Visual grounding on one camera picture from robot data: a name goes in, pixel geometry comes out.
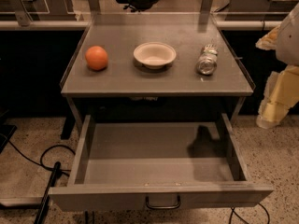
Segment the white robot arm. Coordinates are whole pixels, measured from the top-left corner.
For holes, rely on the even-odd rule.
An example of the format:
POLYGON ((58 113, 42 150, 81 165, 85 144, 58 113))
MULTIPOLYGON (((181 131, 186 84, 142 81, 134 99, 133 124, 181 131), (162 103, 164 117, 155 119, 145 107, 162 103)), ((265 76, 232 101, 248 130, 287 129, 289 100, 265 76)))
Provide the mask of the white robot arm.
POLYGON ((286 68, 272 72, 267 79, 256 124, 264 129, 276 127, 289 110, 299 103, 299 5, 282 23, 260 38, 258 49, 276 52, 286 68))

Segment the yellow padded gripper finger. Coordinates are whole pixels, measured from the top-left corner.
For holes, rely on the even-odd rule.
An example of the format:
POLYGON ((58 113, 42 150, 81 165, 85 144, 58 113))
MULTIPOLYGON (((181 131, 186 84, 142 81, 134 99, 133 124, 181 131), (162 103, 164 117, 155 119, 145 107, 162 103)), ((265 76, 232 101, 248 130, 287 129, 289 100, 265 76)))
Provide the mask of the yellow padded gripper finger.
POLYGON ((278 30, 279 30, 279 26, 273 28, 270 32, 268 32, 266 35, 264 35, 262 38, 260 38, 256 42, 255 46, 258 49, 263 49, 263 50, 276 49, 277 39, 278 39, 278 30))
POLYGON ((288 65, 280 73, 272 72, 265 85, 256 124, 264 129, 274 128, 298 103, 299 67, 288 65))

